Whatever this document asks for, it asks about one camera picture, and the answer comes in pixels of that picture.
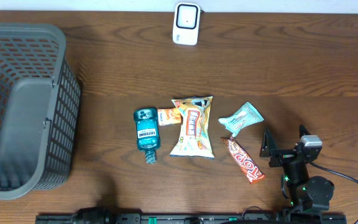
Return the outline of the yellow snack chip bag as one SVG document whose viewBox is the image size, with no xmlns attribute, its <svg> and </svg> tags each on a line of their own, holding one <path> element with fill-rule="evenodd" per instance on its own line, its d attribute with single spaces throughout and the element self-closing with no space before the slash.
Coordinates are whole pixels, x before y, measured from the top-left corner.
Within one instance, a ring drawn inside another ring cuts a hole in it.
<svg viewBox="0 0 358 224">
<path fill-rule="evenodd" d="M 170 156 L 214 159 L 208 134 L 212 100 L 212 96 L 172 100 L 181 114 L 182 124 Z"/>
</svg>

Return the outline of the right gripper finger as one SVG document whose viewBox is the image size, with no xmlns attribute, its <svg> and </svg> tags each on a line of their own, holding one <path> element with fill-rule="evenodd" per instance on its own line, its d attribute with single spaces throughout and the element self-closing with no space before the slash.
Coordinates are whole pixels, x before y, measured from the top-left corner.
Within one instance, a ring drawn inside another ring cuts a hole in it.
<svg viewBox="0 0 358 224">
<path fill-rule="evenodd" d="M 299 126 L 299 136 L 302 138 L 303 136 L 310 135 L 310 132 L 307 130 L 307 128 L 301 124 Z"/>
<path fill-rule="evenodd" d="M 259 157 L 272 157 L 276 154 L 276 151 L 277 145 L 272 133 L 268 128 L 265 128 Z"/>
</svg>

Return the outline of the small orange tissue pack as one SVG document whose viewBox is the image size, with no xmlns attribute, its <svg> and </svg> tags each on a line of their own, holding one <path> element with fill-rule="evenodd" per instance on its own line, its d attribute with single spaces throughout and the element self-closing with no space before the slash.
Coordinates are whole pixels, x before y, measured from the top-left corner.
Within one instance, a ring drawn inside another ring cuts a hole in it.
<svg viewBox="0 0 358 224">
<path fill-rule="evenodd" d="M 178 108 L 158 109 L 157 114 L 159 126 L 180 124 L 182 121 L 181 114 Z"/>
</svg>

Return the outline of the orange chocolate bar wrapper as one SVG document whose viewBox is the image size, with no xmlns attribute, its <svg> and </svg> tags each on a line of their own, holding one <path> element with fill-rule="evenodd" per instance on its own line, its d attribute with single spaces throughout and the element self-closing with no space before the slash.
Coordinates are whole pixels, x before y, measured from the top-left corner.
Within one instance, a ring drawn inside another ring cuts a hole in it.
<svg viewBox="0 0 358 224">
<path fill-rule="evenodd" d="M 229 138 L 221 139 L 251 184 L 265 178 L 265 174 L 259 169 L 247 151 L 235 140 L 234 137 L 231 136 Z"/>
</svg>

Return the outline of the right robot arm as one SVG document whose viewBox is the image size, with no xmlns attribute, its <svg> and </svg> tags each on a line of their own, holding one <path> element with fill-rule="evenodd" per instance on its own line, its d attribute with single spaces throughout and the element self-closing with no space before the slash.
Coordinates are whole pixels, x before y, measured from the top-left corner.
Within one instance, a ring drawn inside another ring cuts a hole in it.
<svg viewBox="0 0 358 224">
<path fill-rule="evenodd" d="M 321 223 L 322 213 L 329 210 L 334 184 L 321 176 L 310 177 L 306 167 L 317 159 L 322 140 L 304 125 L 299 126 L 299 135 L 293 149 L 279 149 L 270 130 L 265 129 L 259 156 L 269 158 L 270 167 L 283 169 L 282 193 L 291 200 L 291 207 L 283 210 L 282 220 Z"/>
</svg>

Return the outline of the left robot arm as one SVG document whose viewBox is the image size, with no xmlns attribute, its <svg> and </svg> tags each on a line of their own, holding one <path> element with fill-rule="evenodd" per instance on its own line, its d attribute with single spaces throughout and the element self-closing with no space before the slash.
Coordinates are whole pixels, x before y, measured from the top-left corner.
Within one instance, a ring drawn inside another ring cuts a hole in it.
<svg viewBox="0 0 358 224">
<path fill-rule="evenodd" d="M 103 207 L 79 209 L 71 218 L 73 224 L 115 224 L 116 219 Z"/>
</svg>

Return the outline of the blue Listerine mouthwash bottle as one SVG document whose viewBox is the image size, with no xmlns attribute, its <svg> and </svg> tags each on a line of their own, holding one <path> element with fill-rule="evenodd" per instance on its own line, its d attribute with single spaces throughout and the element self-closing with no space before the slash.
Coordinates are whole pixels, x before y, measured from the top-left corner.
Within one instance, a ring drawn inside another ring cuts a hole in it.
<svg viewBox="0 0 358 224">
<path fill-rule="evenodd" d="M 147 164 L 154 164 L 157 159 L 156 150 L 160 148 L 157 110 L 155 108 L 136 110 L 133 117 L 137 133 L 137 148 L 145 154 Z"/>
</svg>

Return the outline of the pale green snack packet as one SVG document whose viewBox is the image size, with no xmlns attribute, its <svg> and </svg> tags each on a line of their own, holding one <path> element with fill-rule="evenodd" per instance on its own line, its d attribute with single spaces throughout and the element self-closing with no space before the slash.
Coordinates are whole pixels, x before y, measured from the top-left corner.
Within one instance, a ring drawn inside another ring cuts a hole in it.
<svg viewBox="0 0 358 224">
<path fill-rule="evenodd" d="M 262 115 L 249 102 L 243 104 L 232 116 L 218 119 L 232 133 L 232 137 L 236 137 L 245 127 L 262 122 L 263 120 Z"/>
</svg>

